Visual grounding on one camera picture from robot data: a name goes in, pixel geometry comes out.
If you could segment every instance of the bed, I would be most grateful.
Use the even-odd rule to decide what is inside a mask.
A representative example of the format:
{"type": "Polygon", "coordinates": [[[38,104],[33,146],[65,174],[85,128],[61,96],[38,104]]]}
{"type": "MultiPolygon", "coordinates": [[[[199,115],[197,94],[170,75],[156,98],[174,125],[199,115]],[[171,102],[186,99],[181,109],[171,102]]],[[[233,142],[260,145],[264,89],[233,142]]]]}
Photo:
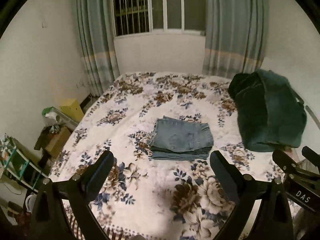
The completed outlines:
{"type": "MultiPolygon", "coordinates": [[[[181,73],[120,76],[88,109],[50,178],[62,181],[81,174],[109,149],[115,163],[90,207],[111,239],[137,234],[148,240],[213,239],[234,205],[226,201],[208,161],[153,160],[147,140],[156,119],[164,115],[207,122],[214,138],[212,150],[219,150],[241,173],[264,181],[282,176],[271,153],[244,148],[229,82],[181,73]]],[[[64,207],[75,236],[84,239],[68,201],[64,207]]],[[[292,202],[290,208],[293,214],[298,210],[292,202]]]]}

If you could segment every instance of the jeans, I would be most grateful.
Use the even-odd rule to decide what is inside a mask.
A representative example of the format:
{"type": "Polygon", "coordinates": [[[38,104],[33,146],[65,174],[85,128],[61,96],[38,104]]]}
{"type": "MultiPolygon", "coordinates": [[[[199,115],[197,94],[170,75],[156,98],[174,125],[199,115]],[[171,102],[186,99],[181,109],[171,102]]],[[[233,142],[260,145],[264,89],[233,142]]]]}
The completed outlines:
{"type": "Polygon", "coordinates": [[[213,146],[207,123],[186,122],[164,116],[158,119],[156,135],[149,141],[156,160],[206,159],[213,146]]]}

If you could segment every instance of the curtain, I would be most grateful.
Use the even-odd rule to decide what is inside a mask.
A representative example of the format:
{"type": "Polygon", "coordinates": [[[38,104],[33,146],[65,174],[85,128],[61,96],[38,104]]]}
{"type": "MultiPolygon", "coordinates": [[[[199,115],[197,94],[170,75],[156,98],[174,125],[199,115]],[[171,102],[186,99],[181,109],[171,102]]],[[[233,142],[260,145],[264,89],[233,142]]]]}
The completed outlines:
{"type": "Polygon", "coordinates": [[[100,96],[119,76],[110,0],[72,0],[91,93],[100,96]]]}
{"type": "Polygon", "coordinates": [[[267,27],[268,0],[207,0],[203,74],[233,78],[259,69],[267,27]]]}

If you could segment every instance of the window frame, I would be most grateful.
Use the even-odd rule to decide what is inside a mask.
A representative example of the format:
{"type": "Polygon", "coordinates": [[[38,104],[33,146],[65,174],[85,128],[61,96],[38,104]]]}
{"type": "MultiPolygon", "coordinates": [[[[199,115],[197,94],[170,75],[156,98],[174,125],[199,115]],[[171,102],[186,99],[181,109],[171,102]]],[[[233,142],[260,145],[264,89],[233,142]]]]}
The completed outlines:
{"type": "Polygon", "coordinates": [[[152,35],[152,34],[187,34],[187,35],[203,35],[203,31],[197,30],[185,30],[185,18],[184,18],[184,0],[181,0],[181,29],[168,29],[168,18],[167,18],[167,0],[162,0],[163,5],[163,29],[153,28],[153,17],[152,17],[152,0],[148,0],[148,20],[149,20],[149,32],[133,33],[116,36],[116,20],[114,13],[114,0],[110,0],[111,13],[112,13],[112,29],[114,39],[121,39],[126,37],[134,37],[140,35],[152,35]]]}

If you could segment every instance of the bolt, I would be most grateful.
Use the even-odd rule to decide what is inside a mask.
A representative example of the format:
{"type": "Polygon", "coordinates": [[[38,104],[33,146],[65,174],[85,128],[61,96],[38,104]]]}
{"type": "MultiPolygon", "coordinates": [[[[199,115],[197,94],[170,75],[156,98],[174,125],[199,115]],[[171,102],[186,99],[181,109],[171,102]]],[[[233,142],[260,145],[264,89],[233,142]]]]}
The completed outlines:
{"type": "Polygon", "coordinates": [[[275,183],[276,183],[276,184],[281,184],[281,179],[275,178],[275,183]]]}
{"type": "Polygon", "coordinates": [[[245,180],[247,180],[247,181],[252,180],[252,176],[251,176],[250,174],[244,174],[244,175],[243,175],[243,178],[244,178],[245,180]]]}
{"type": "Polygon", "coordinates": [[[81,176],[79,174],[75,174],[75,175],[72,176],[72,179],[73,180],[78,180],[78,179],[80,179],[80,177],[81,176]]]}
{"type": "Polygon", "coordinates": [[[47,185],[49,182],[50,182],[50,179],[48,179],[48,178],[45,178],[45,179],[42,181],[42,183],[45,184],[45,185],[47,185]]]}

